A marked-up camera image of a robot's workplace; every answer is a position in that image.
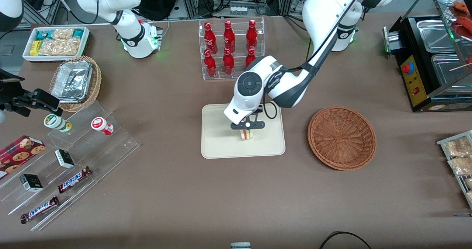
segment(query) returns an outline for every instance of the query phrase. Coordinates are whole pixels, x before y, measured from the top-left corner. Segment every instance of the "black bag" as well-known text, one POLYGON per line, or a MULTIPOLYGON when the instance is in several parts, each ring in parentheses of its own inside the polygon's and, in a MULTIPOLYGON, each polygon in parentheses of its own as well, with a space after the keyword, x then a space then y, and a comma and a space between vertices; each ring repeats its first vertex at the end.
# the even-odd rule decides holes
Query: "black bag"
POLYGON ((133 12, 149 20, 158 21, 170 15, 175 3, 176 0, 141 0, 133 12))

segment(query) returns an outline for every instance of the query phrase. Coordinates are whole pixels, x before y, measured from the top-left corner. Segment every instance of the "empty wicker basket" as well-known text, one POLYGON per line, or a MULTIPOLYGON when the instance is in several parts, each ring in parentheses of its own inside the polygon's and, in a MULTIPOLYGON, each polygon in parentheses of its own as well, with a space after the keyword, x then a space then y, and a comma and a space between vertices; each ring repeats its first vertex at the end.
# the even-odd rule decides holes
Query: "empty wicker basket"
MULTIPOLYGON (((84 101, 83 103, 60 103, 59 107, 63 109, 64 111, 68 111, 70 113, 75 113, 76 111, 79 111, 81 108, 86 106, 88 103, 91 103, 97 99, 98 93, 100 91, 100 84, 101 84, 101 71, 100 67, 98 67, 97 63, 90 57, 87 56, 81 56, 77 58, 73 58, 70 60, 65 61, 66 62, 78 62, 78 61, 87 61, 90 62, 93 65, 93 71, 92 71, 92 78, 90 80, 90 86, 88 90, 88 97, 87 100, 84 101)), ((52 76, 52 81, 49 84, 49 92, 52 91, 52 87, 54 86, 54 83, 56 82, 56 76, 58 75, 59 68, 56 69, 56 72, 54 73, 54 76, 52 76)))
POLYGON ((375 133, 367 119, 341 106, 322 109, 313 116, 308 142, 323 163, 337 170, 364 167, 376 149, 375 133))

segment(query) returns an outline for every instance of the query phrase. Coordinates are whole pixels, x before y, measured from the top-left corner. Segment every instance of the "yellow control panel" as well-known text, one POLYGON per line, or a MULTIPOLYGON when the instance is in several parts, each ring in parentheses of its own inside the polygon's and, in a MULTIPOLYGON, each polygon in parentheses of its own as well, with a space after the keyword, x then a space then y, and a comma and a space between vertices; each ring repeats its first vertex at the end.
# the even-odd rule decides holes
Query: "yellow control panel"
POLYGON ((426 91, 424 90, 423 82, 421 81, 420 74, 416 68, 413 55, 400 66, 403 74, 403 80, 410 96, 410 101, 413 106, 417 106, 422 101, 426 100, 426 91))

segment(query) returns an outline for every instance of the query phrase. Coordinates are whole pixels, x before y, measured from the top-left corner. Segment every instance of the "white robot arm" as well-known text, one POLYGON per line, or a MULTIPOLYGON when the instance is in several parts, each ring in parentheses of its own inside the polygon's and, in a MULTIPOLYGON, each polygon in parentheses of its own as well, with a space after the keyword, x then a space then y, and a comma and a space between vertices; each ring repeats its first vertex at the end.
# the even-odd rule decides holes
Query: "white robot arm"
POLYGON ((274 57, 256 58, 242 73, 234 87, 234 97, 224 114, 238 125, 258 109, 268 94, 282 108, 292 108, 303 98, 337 39, 337 27, 354 3, 373 8, 391 0, 307 0, 303 6, 303 22, 313 41, 313 55, 297 69, 287 69, 274 57), (302 70, 298 76, 292 71, 302 70))
MULTIPOLYGON (((131 8, 141 0, 77 0, 85 11, 98 14, 112 24, 132 57, 143 58, 160 47, 156 27, 140 23, 131 8)), ((67 10, 69 6, 61 0, 67 10)), ((14 29, 22 20, 23 0, 0 0, 0 31, 14 29)))

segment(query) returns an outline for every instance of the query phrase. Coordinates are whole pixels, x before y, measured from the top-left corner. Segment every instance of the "red cookie box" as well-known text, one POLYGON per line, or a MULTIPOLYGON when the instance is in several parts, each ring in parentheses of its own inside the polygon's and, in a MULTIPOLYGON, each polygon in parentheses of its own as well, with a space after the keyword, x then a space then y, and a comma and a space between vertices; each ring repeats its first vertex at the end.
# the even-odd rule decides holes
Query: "red cookie box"
POLYGON ((0 150, 0 180, 45 148, 41 140, 22 136, 0 150))

